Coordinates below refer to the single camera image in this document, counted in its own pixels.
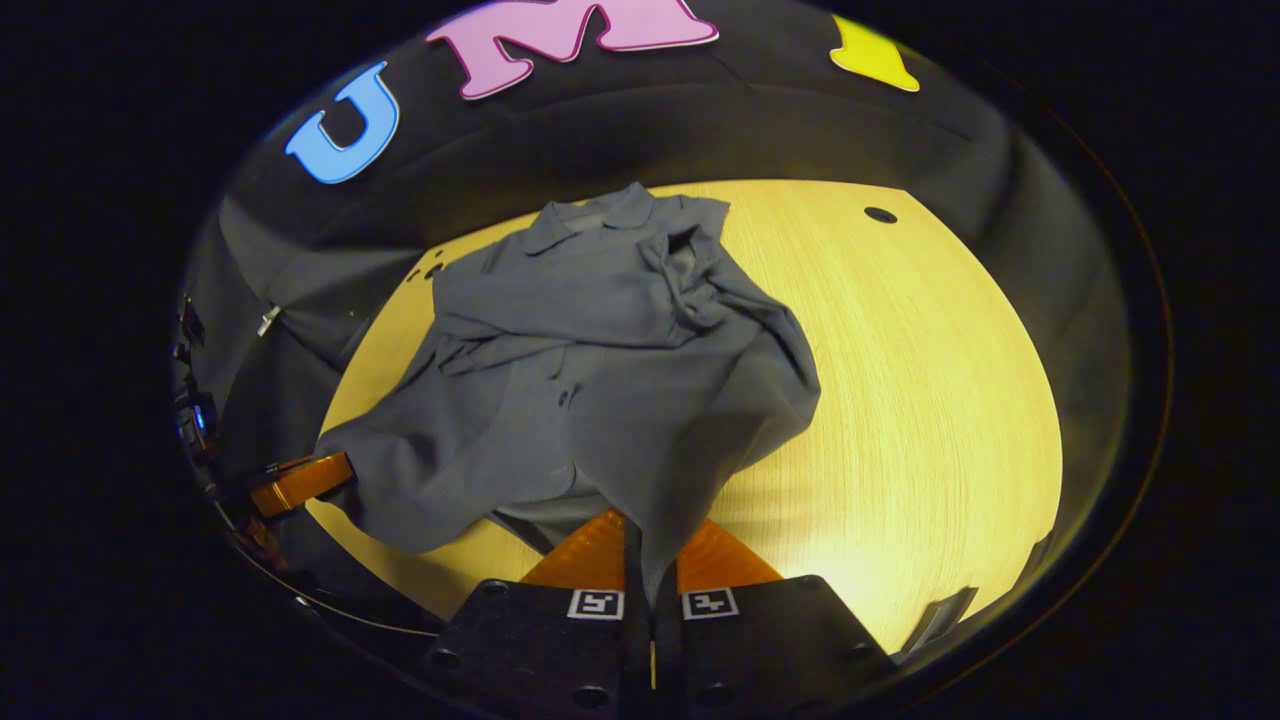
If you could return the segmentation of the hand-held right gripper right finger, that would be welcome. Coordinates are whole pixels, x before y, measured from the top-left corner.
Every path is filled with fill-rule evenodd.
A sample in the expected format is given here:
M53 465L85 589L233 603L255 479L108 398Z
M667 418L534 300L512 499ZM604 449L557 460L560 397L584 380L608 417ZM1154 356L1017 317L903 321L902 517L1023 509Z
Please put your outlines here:
M818 574L785 577L714 521L680 551L655 615L660 716L836 716L895 676Z

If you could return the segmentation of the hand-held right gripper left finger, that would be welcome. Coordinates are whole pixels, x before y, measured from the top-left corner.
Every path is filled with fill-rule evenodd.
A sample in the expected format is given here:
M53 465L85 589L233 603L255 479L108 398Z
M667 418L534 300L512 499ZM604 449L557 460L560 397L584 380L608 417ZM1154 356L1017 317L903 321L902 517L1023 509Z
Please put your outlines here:
M521 582L476 585L425 655L476 716L623 716L641 694L639 533L608 510Z

